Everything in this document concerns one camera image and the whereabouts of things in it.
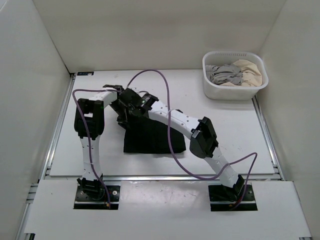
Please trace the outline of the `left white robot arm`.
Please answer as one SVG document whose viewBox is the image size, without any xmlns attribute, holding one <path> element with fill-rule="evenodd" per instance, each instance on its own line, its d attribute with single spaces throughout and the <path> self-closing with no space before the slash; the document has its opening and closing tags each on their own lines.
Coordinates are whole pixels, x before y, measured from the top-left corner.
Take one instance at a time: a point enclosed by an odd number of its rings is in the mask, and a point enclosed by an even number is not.
<svg viewBox="0 0 320 240">
<path fill-rule="evenodd" d="M 105 129 L 105 108 L 116 102 L 124 88 L 121 85 L 104 85 L 102 89 L 75 89 L 72 98 L 76 104 L 74 130 L 82 147 L 83 175 L 78 184 L 93 200 L 105 200 L 109 208 L 111 198 L 103 181 L 100 165 L 100 137 Z"/>
</svg>

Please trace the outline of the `black trousers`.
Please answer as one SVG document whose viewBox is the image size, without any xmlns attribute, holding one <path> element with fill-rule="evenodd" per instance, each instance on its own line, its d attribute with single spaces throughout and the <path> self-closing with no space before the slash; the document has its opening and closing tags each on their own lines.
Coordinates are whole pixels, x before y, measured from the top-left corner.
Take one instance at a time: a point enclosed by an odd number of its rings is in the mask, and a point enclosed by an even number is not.
<svg viewBox="0 0 320 240">
<path fill-rule="evenodd" d="M 168 126 L 145 116 L 122 111 L 118 125 L 125 129 L 123 152 L 127 154 L 170 154 Z"/>
</svg>

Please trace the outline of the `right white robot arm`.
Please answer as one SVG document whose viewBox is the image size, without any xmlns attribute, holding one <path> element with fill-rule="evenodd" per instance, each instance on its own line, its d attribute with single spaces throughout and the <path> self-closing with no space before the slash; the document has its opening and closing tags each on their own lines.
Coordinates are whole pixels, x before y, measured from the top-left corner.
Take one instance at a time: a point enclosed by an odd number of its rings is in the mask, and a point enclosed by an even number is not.
<svg viewBox="0 0 320 240">
<path fill-rule="evenodd" d="M 131 88 L 122 88 L 117 101 L 123 109 L 124 119 L 119 123 L 131 126 L 134 120 L 150 119 L 181 133 L 189 139 L 190 152 L 205 160 L 216 173 L 221 187 L 218 196 L 226 201 L 235 201 L 243 193 L 245 180 L 240 176 L 223 156 L 217 134 L 212 121 L 203 117 L 198 119 L 188 116 L 178 110 L 170 109 L 168 105 L 160 101 L 156 96 L 139 93 Z"/>
</svg>

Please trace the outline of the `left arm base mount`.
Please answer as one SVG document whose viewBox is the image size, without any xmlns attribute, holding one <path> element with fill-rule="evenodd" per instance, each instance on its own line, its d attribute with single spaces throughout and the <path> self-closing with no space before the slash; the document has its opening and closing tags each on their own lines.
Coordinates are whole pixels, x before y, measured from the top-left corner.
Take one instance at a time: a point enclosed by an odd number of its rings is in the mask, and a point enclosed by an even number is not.
<svg viewBox="0 0 320 240">
<path fill-rule="evenodd" d="M 76 210 L 118 210 L 120 200 L 120 185 L 107 185 L 108 193 L 101 183 L 86 182 L 78 185 L 73 208 Z"/>
</svg>

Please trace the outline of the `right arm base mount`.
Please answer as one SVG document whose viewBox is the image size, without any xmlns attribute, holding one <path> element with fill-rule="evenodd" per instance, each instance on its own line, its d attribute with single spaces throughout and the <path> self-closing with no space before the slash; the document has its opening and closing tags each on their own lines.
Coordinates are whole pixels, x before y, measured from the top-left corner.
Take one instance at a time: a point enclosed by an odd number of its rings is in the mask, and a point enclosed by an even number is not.
<svg viewBox="0 0 320 240">
<path fill-rule="evenodd" d="M 211 212 L 228 212 L 234 205 L 236 205 L 238 199 L 242 196 L 244 188 L 242 188 L 240 195 L 235 200 L 229 201 L 223 196 L 222 185 L 209 185 L 208 194 L 210 201 Z M 256 198 L 251 184 L 247 184 L 244 197 L 237 206 L 235 211 L 257 211 L 258 207 L 256 204 Z"/>
</svg>

